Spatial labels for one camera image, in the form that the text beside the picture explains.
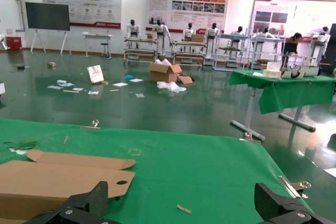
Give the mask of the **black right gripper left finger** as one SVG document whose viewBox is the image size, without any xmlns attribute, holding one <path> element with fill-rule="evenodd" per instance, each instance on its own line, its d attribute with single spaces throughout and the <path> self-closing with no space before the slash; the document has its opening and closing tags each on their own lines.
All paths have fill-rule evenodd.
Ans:
<svg viewBox="0 0 336 224">
<path fill-rule="evenodd" d="M 103 215 L 108 207 L 108 183 L 100 181 L 93 190 L 70 196 L 56 210 L 40 214 L 26 223 L 108 223 Z"/>
</svg>

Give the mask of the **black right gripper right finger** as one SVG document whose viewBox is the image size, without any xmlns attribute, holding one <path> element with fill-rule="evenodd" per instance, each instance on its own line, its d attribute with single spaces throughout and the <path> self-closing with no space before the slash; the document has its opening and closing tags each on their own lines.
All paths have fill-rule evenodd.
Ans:
<svg viewBox="0 0 336 224">
<path fill-rule="evenodd" d="M 313 213 L 297 199 L 274 193 L 264 183 L 255 184 L 254 205 L 262 223 L 333 223 Z"/>
</svg>

